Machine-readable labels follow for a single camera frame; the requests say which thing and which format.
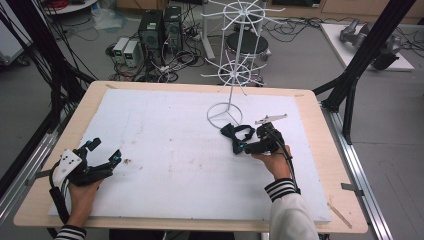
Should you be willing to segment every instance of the shirt cuff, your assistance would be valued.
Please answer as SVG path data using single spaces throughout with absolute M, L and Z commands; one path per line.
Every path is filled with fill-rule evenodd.
M 64 225 L 62 229 L 60 229 L 55 239 L 84 240 L 86 235 L 87 231 L 84 228 L 72 225 Z
M 275 201 L 287 194 L 296 193 L 294 183 L 291 178 L 281 178 L 265 187 L 271 201 Z

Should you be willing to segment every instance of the gray floor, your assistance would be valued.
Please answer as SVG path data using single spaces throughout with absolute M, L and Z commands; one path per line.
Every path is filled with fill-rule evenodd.
M 62 20 L 65 24 L 76 24 L 90 17 L 90 12 L 81 11 L 66 15 Z M 114 73 L 105 49 L 119 36 L 133 35 L 139 23 L 136 18 L 132 15 L 130 20 L 125 20 L 121 29 L 98 33 L 92 28 L 91 20 L 78 26 L 79 37 L 69 38 L 73 50 L 99 79 L 108 79 Z M 218 23 L 213 21 L 210 29 Z M 405 32 L 413 31 L 405 27 Z M 419 31 L 417 36 L 423 40 L 424 29 Z M 268 39 L 272 52 L 262 71 L 266 87 L 312 90 L 336 78 L 344 69 L 319 30 L 306 28 L 289 43 L 278 42 L 267 32 L 263 36 Z M 211 38 L 211 42 L 218 55 L 220 39 Z M 63 43 L 58 44 L 65 52 Z M 412 51 L 401 53 L 415 67 L 414 71 L 366 71 L 359 81 L 352 140 L 394 239 L 424 239 L 424 188 L 421 185 L 424 183 L 424 59 Z M 214 71 L 211 65 L 188 68 L 178 72 L 176 83 L 215 85 L 218 79 L 200 76 Z M 49 111 L 50 97 L 47 84 L 33 65 L 3 69 L 0 92 L 2 176 Z M 318 99 L 326 96 L 327 93 L 319 95 Z M 49 237 L 44 229 L 14 226 L 14 212 L 0 227 L 2 239 Z M 237 233 L 237 238 L 257 239 L 258 236 Z M 333 234 L 331 238 L 374 239 L 374 236 L 368 231 L 362 235 Z M 107 231 L 90 229 L 88 239 L 107 239 Z

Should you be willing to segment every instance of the wrist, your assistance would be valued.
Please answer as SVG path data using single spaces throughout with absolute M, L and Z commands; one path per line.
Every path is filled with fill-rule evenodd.
M 75 227 L 83 228 L 85 225 L 85 221 L 87 220 L 87 217 L 77 216 L 75 214 L 71 214 L 71 216 L 68 219 L 67 225 L 72 225 Z

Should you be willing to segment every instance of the workbench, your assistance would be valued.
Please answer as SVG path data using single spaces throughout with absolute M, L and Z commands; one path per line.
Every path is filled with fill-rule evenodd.
M 94 82 L 87 90 L 83 100 L 62 133 L 51 155 L 47 159 L 43 170 L 51 169 L 65 148 L 78 148 L 80 146 L 81 139 L 108 89 L 196 93 L 230 92 L 230 87 L 210 85 Z M 234 88 L 234 92 L 240 94 L 241 90 Z M 342 183 L 349 184 L 350 180 L 313 92 L 310 90 L 272 88 L 244 88 L 244 92 L 247 95 L 288 96 L 295 99 L 307 141 L 315 161 L 315 167 L 325 192 L 327 207 L 332 218 L 329 223 L 316 224 L 318 232 L 366 232 L 368 226 L 355 193 L 353 191 L 343 190 L 341 187 Z M 16 225 L 32 227 L 60 227 L 62 225 L 58 216 L 48 214 L 52 206 L 52 200 L 48 193 L 49 189 L 50 186 L 47 177 L 36 179 L 14 218 Z M 263 220 L 199 220 L 136 217 L 90 217 L 86 226 L 92 228 L 251 232 L 267 232 L 269 227 L 268 221 Z

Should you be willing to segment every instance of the right hand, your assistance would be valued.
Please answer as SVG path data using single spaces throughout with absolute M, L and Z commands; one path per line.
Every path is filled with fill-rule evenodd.
M 285 147 L 287 152 L 291 155 L 290 146 L 286 145 Z M 264 162 L 268 171 L 274 175 L 275 180 L 291 178 L 289 165 L 287 164 L 287 160 L 284 157 L 283 150 L 281 148 L 271 155 L 252 154 L 252 157 Z

